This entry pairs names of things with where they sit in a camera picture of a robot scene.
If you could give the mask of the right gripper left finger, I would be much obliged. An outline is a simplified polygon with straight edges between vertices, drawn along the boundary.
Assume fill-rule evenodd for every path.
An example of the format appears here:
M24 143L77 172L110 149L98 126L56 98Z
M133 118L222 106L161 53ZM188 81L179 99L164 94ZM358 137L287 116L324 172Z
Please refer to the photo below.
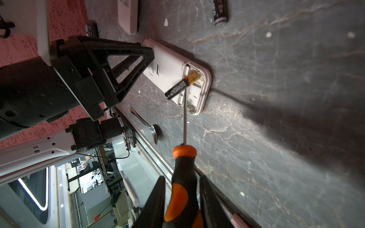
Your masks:
M165 208L165 177L160 176L132 228L162 228Z

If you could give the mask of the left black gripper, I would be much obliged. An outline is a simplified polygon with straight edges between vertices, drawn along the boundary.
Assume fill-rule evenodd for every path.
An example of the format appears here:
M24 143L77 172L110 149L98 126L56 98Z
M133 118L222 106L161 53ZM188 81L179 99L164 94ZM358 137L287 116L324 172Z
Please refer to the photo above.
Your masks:
M1 139L79 104L93 121L122 102L154 60L140 43L72 36L51 43L51 66L36 57L1 67Z

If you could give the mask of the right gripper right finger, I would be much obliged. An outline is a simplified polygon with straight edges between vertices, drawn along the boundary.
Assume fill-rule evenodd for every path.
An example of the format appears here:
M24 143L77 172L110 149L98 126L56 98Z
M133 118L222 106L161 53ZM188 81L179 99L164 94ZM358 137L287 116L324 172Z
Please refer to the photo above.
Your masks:
M209 179L200 177L200 206L205 228L233 228L223 210Z

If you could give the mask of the orange black screwdriver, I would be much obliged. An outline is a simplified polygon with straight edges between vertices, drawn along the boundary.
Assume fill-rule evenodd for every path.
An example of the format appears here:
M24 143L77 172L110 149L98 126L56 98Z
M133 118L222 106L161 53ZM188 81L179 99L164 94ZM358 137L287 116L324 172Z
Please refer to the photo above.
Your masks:
M187 143L187 91L183 98L183 143L173 149L173 156L172 195L164 221L172 228L203 228L204 221L197 200L197 150Z

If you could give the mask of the white air conditioner remote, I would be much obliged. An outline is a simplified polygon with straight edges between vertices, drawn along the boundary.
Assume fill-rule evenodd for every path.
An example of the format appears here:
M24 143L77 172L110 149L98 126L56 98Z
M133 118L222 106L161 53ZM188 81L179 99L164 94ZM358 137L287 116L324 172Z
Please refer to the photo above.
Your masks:
M128 35L136 35L138 30L139 0L118 0L118 24Z

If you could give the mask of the grey white remote control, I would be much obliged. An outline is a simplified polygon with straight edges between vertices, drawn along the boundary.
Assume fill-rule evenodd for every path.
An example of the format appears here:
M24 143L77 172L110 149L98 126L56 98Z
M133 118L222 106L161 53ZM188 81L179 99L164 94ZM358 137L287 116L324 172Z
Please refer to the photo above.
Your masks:
M175 104L182 106L183 96L185 90L187 90L188 112L194 116L200 114L204 109L212 84L211 72L155 40L144 40L143 46L151 48L155 56L143 74L163 93L167 93L190 74L196 73L197 81L186 89L184 88L171 100Z

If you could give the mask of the black gold AA battery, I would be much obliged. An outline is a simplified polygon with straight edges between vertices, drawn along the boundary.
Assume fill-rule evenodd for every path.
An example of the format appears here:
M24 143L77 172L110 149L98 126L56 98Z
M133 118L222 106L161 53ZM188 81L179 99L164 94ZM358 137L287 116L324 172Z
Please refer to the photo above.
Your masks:
M200 75L198 72L194 71L191 74L189 74L187 77L185 77L183 80L181 80L179 83L174 85L171 89L169 89L164 95L168 100L171 100L176 95L181 93L183 90L185 90L187 87L193 85L195 82L197 82L200 79Z

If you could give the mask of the black red AA battery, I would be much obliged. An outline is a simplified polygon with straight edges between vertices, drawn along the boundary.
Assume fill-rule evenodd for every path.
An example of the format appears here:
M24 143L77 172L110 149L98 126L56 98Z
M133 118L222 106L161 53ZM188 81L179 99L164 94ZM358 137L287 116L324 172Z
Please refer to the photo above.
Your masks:
M214 25L224 26L228 21L227 1L226 0L213 0L213 20Z

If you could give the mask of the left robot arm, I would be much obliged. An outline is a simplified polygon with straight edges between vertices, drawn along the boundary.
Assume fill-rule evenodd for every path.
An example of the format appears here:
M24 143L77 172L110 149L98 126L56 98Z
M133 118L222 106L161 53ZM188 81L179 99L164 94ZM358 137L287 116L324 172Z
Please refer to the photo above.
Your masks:
M139 43L72 36L50 41L47 1L1 1L1 38L34 35L38 57L1 67L1 139L81 106L87 118L64 131L1 150L1 184L51 165L51 160L101 147L123 133L106 110L122 102L154 60Z

